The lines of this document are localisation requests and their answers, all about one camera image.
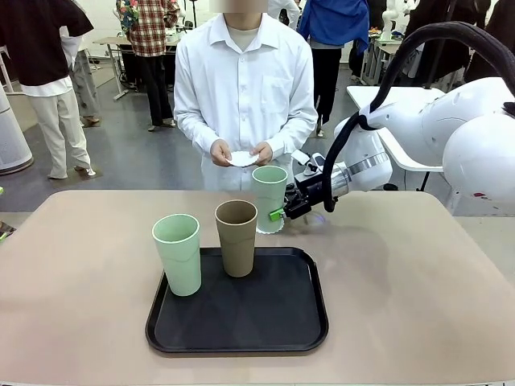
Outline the person's left hand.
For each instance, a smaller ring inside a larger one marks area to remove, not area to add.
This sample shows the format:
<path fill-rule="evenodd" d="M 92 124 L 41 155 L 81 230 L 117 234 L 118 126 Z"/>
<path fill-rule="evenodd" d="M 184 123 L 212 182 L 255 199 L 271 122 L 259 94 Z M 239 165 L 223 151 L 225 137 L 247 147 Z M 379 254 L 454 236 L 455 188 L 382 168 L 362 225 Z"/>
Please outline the person's left hand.
<path fill-rule="evenodd" d="M 254 165 L 265 166 L 272 160 L 273 151 L 268 142 L 260 142 L 250 151 L 250 155 L 257 156 Z"/>

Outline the person's right hand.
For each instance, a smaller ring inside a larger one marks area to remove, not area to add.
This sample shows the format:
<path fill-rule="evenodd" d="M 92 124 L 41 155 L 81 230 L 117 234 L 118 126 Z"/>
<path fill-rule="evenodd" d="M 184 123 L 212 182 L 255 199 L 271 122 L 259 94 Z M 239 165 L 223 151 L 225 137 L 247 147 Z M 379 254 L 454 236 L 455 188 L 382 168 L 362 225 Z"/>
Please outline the person's right hand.
<path fill-rule="evenodd" d="M 232 164 L 232 155 L 229 145 L 223 139 L 217 139 L 213 142 L 210 148 L 211 160 L 214 165 L 220 167 L 230 167 Z"/>

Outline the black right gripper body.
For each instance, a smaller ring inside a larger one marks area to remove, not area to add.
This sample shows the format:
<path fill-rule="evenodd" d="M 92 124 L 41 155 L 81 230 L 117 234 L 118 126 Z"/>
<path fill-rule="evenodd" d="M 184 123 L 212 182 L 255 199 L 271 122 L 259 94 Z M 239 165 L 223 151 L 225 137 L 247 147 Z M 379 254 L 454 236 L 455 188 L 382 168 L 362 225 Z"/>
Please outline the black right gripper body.
<path fill-rule="evenodd" d="M 286 201 L 291 205 L 291 220 L 306 215 L 312 207 L 323 202 L 322 195 L 322 174 L 316 173 L 306 176 L 298 173 L 294 176 L 295 186 L 298 189 L 298 196 L 295 201 Z"/>

